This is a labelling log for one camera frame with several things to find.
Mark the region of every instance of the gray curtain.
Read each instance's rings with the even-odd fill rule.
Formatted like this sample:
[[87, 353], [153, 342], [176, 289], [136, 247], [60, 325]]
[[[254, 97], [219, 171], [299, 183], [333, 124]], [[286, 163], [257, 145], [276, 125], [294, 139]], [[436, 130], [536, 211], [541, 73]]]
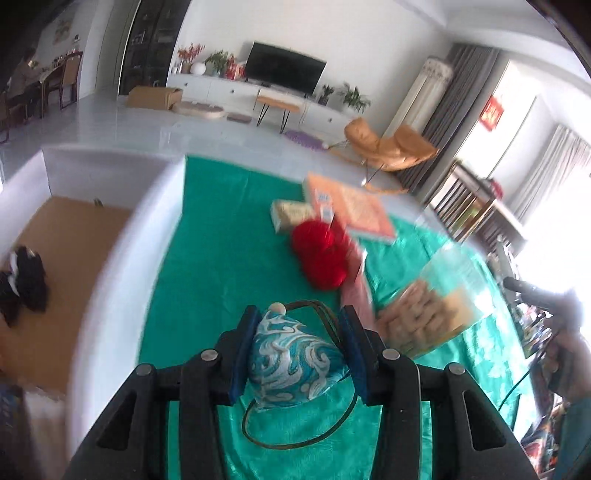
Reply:
[[526, 181], [507, 206], [525, 224], [531, 214], [575, 172], [591, 167], [591, 147], [577, 134], [559, 125], [540, 161], [528, 172]]
[[498, 55], [497, 48], [453, 44], [447, 61], [453, 66], [454, 77], [423, 131], [440, 151], [434, 159], [397, 174], [405, 188], [416, 191], [433, 171], [484, 87]]

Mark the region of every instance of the round cushion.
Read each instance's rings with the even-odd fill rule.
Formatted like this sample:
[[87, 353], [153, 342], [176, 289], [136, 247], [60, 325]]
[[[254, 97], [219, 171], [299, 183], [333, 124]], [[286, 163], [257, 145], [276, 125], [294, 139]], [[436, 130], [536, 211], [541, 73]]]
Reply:
[[208, 103], [177, 102], [173, 105], [173, 112], [181, 115], [202, 116], [204, 118], [215, 119], [224, 116], [224, 109], [217, 105]]

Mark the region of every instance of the wooden chair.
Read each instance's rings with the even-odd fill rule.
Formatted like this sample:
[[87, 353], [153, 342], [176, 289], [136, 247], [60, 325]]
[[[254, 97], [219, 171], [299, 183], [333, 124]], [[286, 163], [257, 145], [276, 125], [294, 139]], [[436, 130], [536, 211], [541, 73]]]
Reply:
[[17, 112], [19, 109], [22, 109], [23, 112], [23, 123], [27, 123], [27, 106], [24, 103], [19, 103], [17, 105], [13, 105], [12, 107], [8, 106], [8, 97], [6, 92], [0, 93], [0, 131], [6, 132], [6, 138], [0, 141], [0, 145], [6, 143], [10, 138], [10, 127], [12, 126], [12, 120], [14, 118], [14, 112]]
[[6, 132], [6, 138], [0, 141], [0, 144], [3, 144], [10, 136], [10, 111], [6, 102], [6, 92], [0, 93], [0, 128]]
[[[64, 61], [64, 70], [60, 82], [60, 110], [78, 101], [78, 74], [82, 62], [82, 52], [68, 55]], [[64, 105], [64, 87], [71, 87], [70, 103]]]
[[[78, 51], [66, 57], [61, 67], [51, 72], [51, 75], [46, 79], [46, 86], [42, 101], [44, 102], [44, 110], [49, 104], [49, 94], [51, 92], [60, 92], [60, 110], [63, 110], [68, 105], [75, 103], [78, 100], [78, 73], [80, 72], [80, 64], [82, 62], [82, 52]], [[70, 103], [64, 105], [64, 87], [72, 87], [70, 95]]]

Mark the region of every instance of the tv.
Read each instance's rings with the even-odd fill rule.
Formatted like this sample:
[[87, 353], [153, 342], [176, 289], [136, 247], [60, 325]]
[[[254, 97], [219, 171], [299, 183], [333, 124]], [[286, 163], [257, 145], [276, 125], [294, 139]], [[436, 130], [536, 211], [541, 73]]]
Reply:
[[254, 42], [246, 61], [245, 75], [252, 80], [272, 83], [311, 95], [325, 66], [325, 61]]

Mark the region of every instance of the vase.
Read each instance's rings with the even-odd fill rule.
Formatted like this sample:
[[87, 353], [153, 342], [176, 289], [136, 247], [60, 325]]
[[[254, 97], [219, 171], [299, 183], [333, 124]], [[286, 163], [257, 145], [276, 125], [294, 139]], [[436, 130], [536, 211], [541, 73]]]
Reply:
[[181, 65], [181, 73], [191, 73], [191, 64], [187, 60], [183, 60]]
[[196, 61], [193, 63], [193, 65], [191, 65], [191, 73], [193, 75], [203, 75], [205, 73], [205, 64], [200, 61]]

